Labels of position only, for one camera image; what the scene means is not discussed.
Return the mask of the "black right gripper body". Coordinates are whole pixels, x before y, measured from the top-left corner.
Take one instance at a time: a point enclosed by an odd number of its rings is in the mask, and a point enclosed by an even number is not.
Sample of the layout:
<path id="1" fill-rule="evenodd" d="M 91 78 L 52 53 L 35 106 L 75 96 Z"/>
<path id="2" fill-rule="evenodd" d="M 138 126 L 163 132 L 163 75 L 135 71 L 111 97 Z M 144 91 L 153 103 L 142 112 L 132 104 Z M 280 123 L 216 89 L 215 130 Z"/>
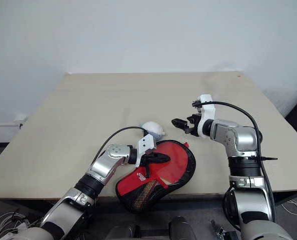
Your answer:
<path id="1" fill-rule="evenodd" d="M 199 123 L 201 121 L 201 114 L 200 113 L 194 113 L 191 116 L 189 116 L 187 118 L 187 120 L 193 125 L 191 128 L 195 128 L 196 129 L 196 137 L 199 137 L 199 133 L 198 133 L 198 126 Z"/>

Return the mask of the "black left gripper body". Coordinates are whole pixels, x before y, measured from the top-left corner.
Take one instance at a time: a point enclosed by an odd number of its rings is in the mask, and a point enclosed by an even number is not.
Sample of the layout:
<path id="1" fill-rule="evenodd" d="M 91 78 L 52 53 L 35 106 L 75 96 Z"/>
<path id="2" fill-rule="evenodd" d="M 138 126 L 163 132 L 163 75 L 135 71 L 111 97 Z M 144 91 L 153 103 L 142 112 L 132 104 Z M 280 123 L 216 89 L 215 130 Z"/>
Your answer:
<path id="1" fill-rule="evenodd" d="M 140 159 L 140 166 L 145 167 L 149 164 L 154 164 L 156 161 L 156 154 L 150 153 L 150 154 L 144 154 Z"/>

